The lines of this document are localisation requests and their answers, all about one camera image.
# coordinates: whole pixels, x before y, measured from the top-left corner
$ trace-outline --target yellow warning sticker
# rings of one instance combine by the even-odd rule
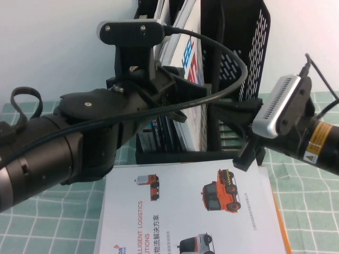
[[[311,139],[308,142],[304,160],[311,162],[313,164],[317,163],[320,152],[323,149],[323,145],[326,141],[326,138],[332,128],[332,125],[324,122],[319,122],[318,126],[315,128]]]
[[[231,177],[229,175],[228,169],[226,169],[226,173],[227,173],[228,184],[231,185]]]

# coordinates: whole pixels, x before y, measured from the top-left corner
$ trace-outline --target mesh panel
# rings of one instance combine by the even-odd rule
[[[207,105],[201,106],[200,151],[207,151]]]
[[[234,54],[241,56],[242,52],[241,50],[234,50]],[[221,63],[220,63],[220,80],[233,80],[236,81],[238,79],[238,76],[241,70],[239,68],[239,65],[231,60],[229,55],[221,55]]]
[[[266,17],[260,10],[259,19],[256,22],[255,34],[252,39],[252,49],[249,52],[249,64],[247,84],[240,89],[239,100],[248,101],[255,99],[260,85],[264,53],[266,50],[266,36],[268,36],[269,25]]]

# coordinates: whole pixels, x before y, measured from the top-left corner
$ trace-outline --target red truck image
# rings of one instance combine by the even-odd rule
[[[241,205],[237,201],[238,189],[233,183],[234,174],[228,169],[218,171],[216,182],[205,185],[202,189],[202,200],[208,211],[225,210],[236,213]]]
[[[137,185],[149,185],[150,186],[150,200],[157,201],[159,199],[159,178],[157,175],[138,176],[134,180]]]

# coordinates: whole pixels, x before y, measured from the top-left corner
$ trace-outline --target printed page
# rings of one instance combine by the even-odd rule
[[[154,13],[154,18],[160,19],[163,23],[169,25],[171,22],[169,6],[170,0],[158,0],[158,5]],[[154,58],[157,60],[160,58],[162,47],[162,43],[154,46]]]
[[[101,206],[100,220],[99,220],[99,225],[97,227],[97,233],[96,233],[96,238],[95,238],[95,245],[94,245],[93,254],[100,254],[100,242],[101,242],[101,233],[102,233],[102,222],[103,222],[103,218],[104,218],[104,216],[103,216],[104,207],[105,207],[105,193],[104,193],[104,198],[103,198],[102,206]]]
[[[102,220],[102,254],[285,253],[256,164],[114,168]]]
[[[259,172],[260,172],[261,180],[262,180],[262,183],[263,183],[263,189],[264,189],[264,192],[265,192],[265,197],[266,197],[267,203],[270,207],[272,217],[277,217],[277,215],[276,215],[277,210],[275,209],[274,199],[273,199],[274,194],[272,192],[271,183],[270,183],[267,168],[266,167],[259,167]],[[281,231],[280,226],[279,226],[279,222],[278,222],[278,218],[276,220],[274,220],[274,223],[272,223],[272,226],[275,227],[276,231]],[[280,241],[280,244],[284,244],[281,234],[280,234],[279,241]]]
[[[200,33],[200,0],[186,1],[176,27]],[[202,85],[203,69],[200,40],[188,35],[173,35],[165,45],[163,56],[160,57],[163,65],[184,68],[185,79]],[[202,142],[203,133],[202,109],[193,107],[183,110],[188,117],[185,123],[174,122],[182,147],[187,151],[204,151],[206,144]]]

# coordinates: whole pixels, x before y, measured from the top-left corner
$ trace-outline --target black mesh basket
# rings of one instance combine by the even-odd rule
[[[201,0],[201,33],[237,54],[248,67],[248,78],[230,98],[248,101],[258,97],[270,14],[262,0]],[[228,55],[202,44],[205,82],[214,92],[237,80],[240,69]]]
[[[183,0],[172,1],[176,4],[183,2]],[[262,0],[201,0],[201,33],[231,49],[248,68],[245,82],[226,99],[249,101],[258,97],[270,22],[270,14]],[[212,84],[213,93],[225,89],[240,77],[238,64],[228,55],[204,43],[202,43],[202,53],[204,81]],[[207,152],[173,154],[160,152],[154,156],[153,152],[143,153],[140,141],[137,140],[137,163],[194,162],[235,158],[242,146],[240,139],[234,137],[232,130],[212,116],[210,108],[207,115]]]

